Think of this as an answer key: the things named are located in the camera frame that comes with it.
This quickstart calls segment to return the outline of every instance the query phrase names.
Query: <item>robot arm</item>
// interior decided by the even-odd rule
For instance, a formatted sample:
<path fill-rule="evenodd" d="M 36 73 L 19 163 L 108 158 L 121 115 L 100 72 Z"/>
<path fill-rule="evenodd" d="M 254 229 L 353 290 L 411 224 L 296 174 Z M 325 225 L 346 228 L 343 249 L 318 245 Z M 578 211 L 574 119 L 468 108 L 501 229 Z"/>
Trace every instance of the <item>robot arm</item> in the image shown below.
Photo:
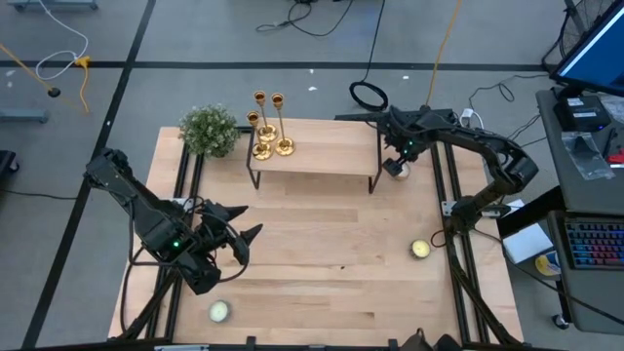
<path fill-rule="evenodd" d="M 471 229 L 486 206 L 501 196 L 522 191 L 537 174 L 537 166 L 516 142 L 492 132 L 461 127 L 451 110 L 431 110 L 423 106 L 414 113 L 391 106 L 376 122 L 386 144 L 393 146 L 400 155 L 383 164 L 391 176 L 400 173 L 405 162 L 415 161 L 437 141 L 484 157 L 493 182 L 474 196 L 462 197 L 449 209 L 453 232 Z"/>
<path fill-rule="evenodd" d="M 184 221 L 192 214 L 178 203 L 158 199 L 133 176 L 128 158 L 119 150 L 104 149 L 87 165 L 85 178 L 119 203 L 144 249 L 157 262 L 175 268 L 196 294 L 207 293 L 219 283 L 221 271 L 210 252 L 229 245 L 240 264 L 249 263 L 249 245 L 262 224 L 240 234 L 227 224 L 247 206 L 228 208 L 206 201 L 198 212 L 202 221 L 193 230 Z"/>

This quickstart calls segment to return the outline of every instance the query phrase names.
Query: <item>gray carpet floor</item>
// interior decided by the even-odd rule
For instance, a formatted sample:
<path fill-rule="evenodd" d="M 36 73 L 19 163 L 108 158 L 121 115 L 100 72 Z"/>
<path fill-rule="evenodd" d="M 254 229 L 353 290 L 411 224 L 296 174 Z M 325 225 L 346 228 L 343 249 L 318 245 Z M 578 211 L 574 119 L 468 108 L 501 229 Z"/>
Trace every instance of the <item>gray carpet floor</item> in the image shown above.
<path fill-rule="evenodd" d="M 184 62 L 366 62 L 371 49 L 380 0 L 355 0 L 337 30 L 312 38 L 294 28 L 257 33 L 263 23 L 285 20 L 287 0 L 157 0 L 137 55 L 139 61 Z M 147 0 L 101 0 L 99 10 L 53 9 L 58 18 L 90 38 L 88 54 L 95 61 L 124 61 L 131 48 Z M 390 0 L 386 4 L 373 60 L 432 63 L 444 38 L 454 0 Z M 300 23 L 322 32 L 339 18 L 347 2 L 321 0 Z M 444 63 L 510 64 L 510 71 L 443 70 L 438 74 L 433 106 L 461 112 L 478 87 L 511 75 L 513 64 L 538 64 L 563 20 L 559 0 L 473 0 L 465 2 L 443 56 Z M 82 41 L 32 6 L 18 13 L 0 6 L 0 42 L 25 60 L 39 60 L 59 50 L 79 51 Z M 0 55 L 0 61 L 9 58 Z M 46 68 L 45 74 L 55 68 Z M 76 112 L 50 99 L 40 85 L 17 68 L 0 67 L 0 106 L 45 108 L 47 124 L 0 125 L 0 149 L 18 153 L 20 171 L 3 187 L 26 192 L 76 196 L 105 121 L 121 66 L 93 68 L 87 90 L 92 113 Z M 219 69 L 136 68 L 112 126 L 108 145 L 124 150 L 139 180 L 145 181 L 157 133 L 174 126 L 192 106 L 221 103 L 239 122 L 254 108 L 252 91 L 282 92 L 292 117 L 332 119 L 362 109 L 351 100 L 348 86 L 362 69 L 297 69 L 265 67 Z M 382 87 L 390 102 L 416 109 L 429 88 L 429 69 L 372 70 L 368 81 Z M 54 81 L 63 96 L 79 103 L 82 71 L 69 69 Z M 508 135 L 537 112 L 534 94 L 549 89 L 547 77 L 516 79 L 508 84 L 515 101 L 496 90 L 479 93 L 475 108 L 486 128 Z M 544 136 L 536 123 L 520 144 Z M 520 194 L 525 202 L 557 184 L 546 142 L 527 147 L 540 173 Z M 73 208 L 73 201 L 0 197 L 0 349 L 19 348 Z M 125 266 L 126 215 L 106 194 L 92 192 L 45 320 L 38 346 L 103 341 L 107 337 Z M 621 350 L 624 338 L 556 329 L 550 316 L 559 312 L 557 296 L 510 268 L 525 340 L 569 350 Z"/>

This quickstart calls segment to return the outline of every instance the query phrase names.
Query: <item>black caster wheel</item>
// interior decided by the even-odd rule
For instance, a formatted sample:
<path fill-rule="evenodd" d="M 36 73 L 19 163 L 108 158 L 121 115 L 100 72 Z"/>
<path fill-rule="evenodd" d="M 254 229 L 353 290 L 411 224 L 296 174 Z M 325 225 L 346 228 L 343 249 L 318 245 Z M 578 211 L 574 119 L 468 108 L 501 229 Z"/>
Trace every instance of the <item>black caster wheel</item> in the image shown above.
<path fill-rule="evenodd" d="M 11 163 L 11 166 L 9 167 L 9 172 L 13 174 L 19 170 L 20 170 L 20 164 L 17 161 L 13 160 L 13 162 Z"/>
<path fill-rule="evenodd" d="M 550 319 L 551 321 L 553 321 L 555 327 L 559 328 L 562 331 L 565 331 L 569 328 L 569 323 L 566 322 L 563 315 L 554 315 Z"/>

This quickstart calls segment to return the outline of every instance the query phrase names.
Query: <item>keyboard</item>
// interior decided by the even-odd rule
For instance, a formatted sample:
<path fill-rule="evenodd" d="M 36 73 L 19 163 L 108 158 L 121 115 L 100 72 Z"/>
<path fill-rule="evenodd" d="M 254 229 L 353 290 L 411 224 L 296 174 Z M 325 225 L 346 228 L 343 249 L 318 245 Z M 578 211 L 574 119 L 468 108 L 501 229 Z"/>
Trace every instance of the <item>keyboard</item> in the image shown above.
<path fill-rule="evenodd" d="M 566 218 L 570 260 L 578 269 L 624 269 L 624 220 Z"/>

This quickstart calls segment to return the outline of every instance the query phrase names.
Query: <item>metal bracket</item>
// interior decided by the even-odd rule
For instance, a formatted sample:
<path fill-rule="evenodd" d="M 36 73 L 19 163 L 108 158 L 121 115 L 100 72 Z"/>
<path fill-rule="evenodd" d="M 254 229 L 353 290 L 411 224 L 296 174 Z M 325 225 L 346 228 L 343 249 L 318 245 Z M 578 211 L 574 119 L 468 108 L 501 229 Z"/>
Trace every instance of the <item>metal bracket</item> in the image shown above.
<path fill-rule="evenodd" d="M 442 201 L 440 203 L 440 206 L 442 207 L 442 215 L 450 216 L 452 213 L 452 207 L 455 206 L 456 203 L 456 201 Z"/>

